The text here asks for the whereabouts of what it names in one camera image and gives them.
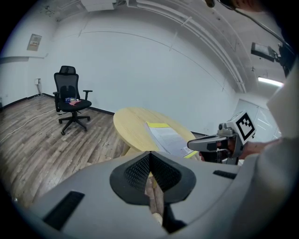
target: ceiling light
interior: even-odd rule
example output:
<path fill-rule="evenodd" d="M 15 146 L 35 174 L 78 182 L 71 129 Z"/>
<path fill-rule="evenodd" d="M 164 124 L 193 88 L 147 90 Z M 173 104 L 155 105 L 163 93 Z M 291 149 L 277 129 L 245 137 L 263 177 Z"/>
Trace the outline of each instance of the ceiling light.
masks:
<path fill-rule="evenodd" d="M 262 82 L 273 84 L 273 85 L 280 86 L 280 87 L 284 85 L 284 83 L 282 83 L 282 82 L 279 82 L 276 80 L 270 80 L 270 79 L 266 79 L 266 78 L 262 78 L 262 77 L 259 77 L 258 81 L 262 81 Z"/>

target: black and white square marker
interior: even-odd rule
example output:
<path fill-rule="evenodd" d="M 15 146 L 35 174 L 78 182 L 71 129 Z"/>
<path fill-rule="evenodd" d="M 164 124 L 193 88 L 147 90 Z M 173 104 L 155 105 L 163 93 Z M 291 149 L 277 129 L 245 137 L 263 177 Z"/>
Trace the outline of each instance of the black and white square marker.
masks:
<path fill-rule="evenodd" d="M 248 116 L 247 113 L 245 113 L 237 122 L 237 127 L 239 128 L 243 140 L 247 140 L 250 135 L 254 132 L 254 126 Z"/>

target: white ceiling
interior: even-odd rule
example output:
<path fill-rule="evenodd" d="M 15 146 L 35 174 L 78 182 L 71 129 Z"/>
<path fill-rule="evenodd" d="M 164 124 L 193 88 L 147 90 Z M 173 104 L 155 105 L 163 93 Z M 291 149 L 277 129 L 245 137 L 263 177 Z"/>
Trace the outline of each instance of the white ceiling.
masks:
<path fill-rule="evenodd" d="M 271 46 L 278 52 L 279 41 L 250 19 L 226 9 L 218 2 L 214 8 L 207 7 L 203 0 L 126 0 L 126 2 L 128 7 L 150 10 L 180 23 L 191 16 L 192 19 L 185 27 L 199 35 L 201 40 L 205 38 L 211 48 L 216 47 L 217 54 L 223 62 L 231 61 L 227 63 L 227 67 L 231 69 L 232 78 L 235 82 L 244 82 L 244 87 L 236 83 L 240 91 L 245 89 L 246 92 L 268 97 L 276 88 L 258 83 L 258 76 L 285 81 L 284 71 L 279 63 L 267 61 L 250 53 L 252 42 Z M 41 11 L 58 21 L 86 11 L 80 0 L 42 0 L 41 5 Z M 270 14 L 250 12 L 246 14 L 281 35 L 280 28 Z"/>

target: stack of paper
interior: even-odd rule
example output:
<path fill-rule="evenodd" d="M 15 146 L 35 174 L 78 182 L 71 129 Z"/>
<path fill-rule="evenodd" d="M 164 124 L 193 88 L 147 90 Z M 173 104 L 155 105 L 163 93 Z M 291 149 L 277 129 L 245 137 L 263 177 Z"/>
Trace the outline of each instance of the stack of paper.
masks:
<path fill-rule="evenodd" d="M 146 122 L 145 128 L 162 152 L 185 158 L 190 158 L 197 153 L 189 149 L 183 137 L 165 123 Z"/>

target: mesh backrest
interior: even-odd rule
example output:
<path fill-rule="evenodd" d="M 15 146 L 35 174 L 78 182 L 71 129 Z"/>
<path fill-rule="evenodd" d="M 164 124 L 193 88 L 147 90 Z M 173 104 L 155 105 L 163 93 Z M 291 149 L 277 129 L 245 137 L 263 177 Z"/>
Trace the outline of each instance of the mesh backrest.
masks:
<path fill-rule="evenodd" d="M 80 99 L 80 95 L 78 92 L 79 76 L 77 74 L 55 73 L 54 79 L 57 91 L 60 93 L 59 97 L 63 101 L 68 97 Z"/>
<path fill-rule="evenodd" d="M 60 68 L 59 73 L 65 73 L 65 74 L 76 74 L 76 69 L 73 66 L 63 65 Z"/>

